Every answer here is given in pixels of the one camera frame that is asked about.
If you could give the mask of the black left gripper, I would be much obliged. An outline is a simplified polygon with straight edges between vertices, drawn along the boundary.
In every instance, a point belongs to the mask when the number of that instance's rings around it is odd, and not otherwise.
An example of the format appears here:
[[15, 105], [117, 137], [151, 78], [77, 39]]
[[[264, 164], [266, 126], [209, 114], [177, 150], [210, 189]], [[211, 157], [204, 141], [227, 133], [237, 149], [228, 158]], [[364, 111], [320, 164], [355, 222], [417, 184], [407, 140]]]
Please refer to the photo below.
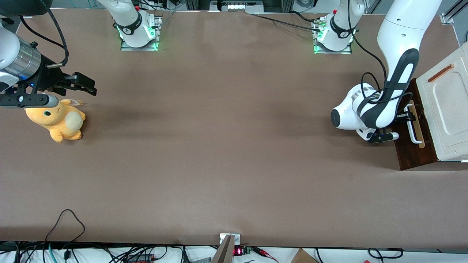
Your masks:
[[397, 113], [396, 124], [406, 125], [407, 122], [414, 122], [418, 119], [413, 113], [410, 113], [408, 107], [409, 104]]

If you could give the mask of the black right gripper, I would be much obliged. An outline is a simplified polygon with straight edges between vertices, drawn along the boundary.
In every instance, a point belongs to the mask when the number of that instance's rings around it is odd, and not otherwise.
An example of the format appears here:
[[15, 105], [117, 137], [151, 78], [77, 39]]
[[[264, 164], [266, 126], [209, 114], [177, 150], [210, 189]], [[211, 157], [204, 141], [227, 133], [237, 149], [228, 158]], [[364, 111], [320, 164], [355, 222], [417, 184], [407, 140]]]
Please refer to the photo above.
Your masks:
[[97, 95], [94, 80], [82, 73], [73, 73], [73, 75], [68, 76], [58, 67], [52, 69], [47, 68], [47, 65], [51, 64], [54, 64], [52, 60], [41, 55], [39, 69], [27, 80], [19, 81], [16, 85], [17, 91], [21, 88], [23, 88], [24, 91], [27, 91], [28, 88], [32, 88], [32, 94], [48, 91], [60, 96], [65, 96], [67, 90], [72, 90], [83, 91], [92, 96]]

